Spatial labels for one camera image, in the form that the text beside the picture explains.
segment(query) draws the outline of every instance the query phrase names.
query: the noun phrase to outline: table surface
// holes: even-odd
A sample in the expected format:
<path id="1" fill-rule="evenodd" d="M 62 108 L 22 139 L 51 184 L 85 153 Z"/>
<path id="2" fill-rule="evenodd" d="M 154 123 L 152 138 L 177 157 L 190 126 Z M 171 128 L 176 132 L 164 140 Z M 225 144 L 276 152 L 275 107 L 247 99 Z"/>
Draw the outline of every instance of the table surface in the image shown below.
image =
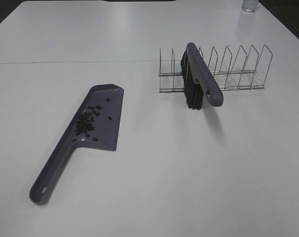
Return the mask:
<path id="1" fill-rule="evenodd" d="M 299 237 L 299 40 L 237 0 L 35 1 L 0 24 L 0 237 Z M 158 53 L 266 43 L 267 88 L 222 107 L 159 94 Z M 90 87 L 124 88 L 116 152 L 29 190 Z"/>

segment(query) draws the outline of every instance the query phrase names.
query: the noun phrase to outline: glass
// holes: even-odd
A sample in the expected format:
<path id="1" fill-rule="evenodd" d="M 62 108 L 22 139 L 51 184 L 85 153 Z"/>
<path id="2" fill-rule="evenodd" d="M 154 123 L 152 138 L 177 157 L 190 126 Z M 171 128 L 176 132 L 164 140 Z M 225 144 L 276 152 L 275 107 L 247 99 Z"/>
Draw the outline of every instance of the glass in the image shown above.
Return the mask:
<path id="1" fill-rule="evenodd" d="M 254 12 L 259 0 L 243 0 L 242 10 Z"/>

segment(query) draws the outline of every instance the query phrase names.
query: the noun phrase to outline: dish rack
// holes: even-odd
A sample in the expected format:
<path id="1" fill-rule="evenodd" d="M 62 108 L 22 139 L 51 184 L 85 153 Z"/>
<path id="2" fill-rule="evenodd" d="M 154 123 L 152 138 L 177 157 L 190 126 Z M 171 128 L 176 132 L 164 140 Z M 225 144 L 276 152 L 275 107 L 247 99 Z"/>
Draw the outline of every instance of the dish rack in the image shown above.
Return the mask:
<path id="1" fill-rule="evenodd" d="M 204 60 L 202 49 L 199 47 L 198 50 Z M 221 90 L 255 90 L 265 88 L 272 57 L 273 53 L 266 44 L 260 54 L 253 45 L 248 51 L 241 45 L 235 57 L 228 45 L 222 57 L 213 46 L 209 61 L 205 62 Z M 184 91 L 180 60 L 176 60 L 174 48 L 171 60 L 166 61 L 162 60 L 161 48 L 159 49 L 158 76 L 160 93 Z"/>

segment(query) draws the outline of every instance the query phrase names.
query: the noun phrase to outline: dark background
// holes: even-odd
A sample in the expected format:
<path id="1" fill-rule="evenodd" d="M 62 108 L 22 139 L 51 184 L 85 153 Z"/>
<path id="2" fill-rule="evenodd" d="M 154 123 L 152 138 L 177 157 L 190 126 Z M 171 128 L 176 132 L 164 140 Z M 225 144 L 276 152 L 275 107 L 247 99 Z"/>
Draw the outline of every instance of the dark background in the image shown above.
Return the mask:
<path id="1" fill-rule="evenodd" d="M 22 2 L 22 0 L 0 0 L 0 23 Z M 260 0 L 260 2 L 299 39 L 299 0 Z"/>

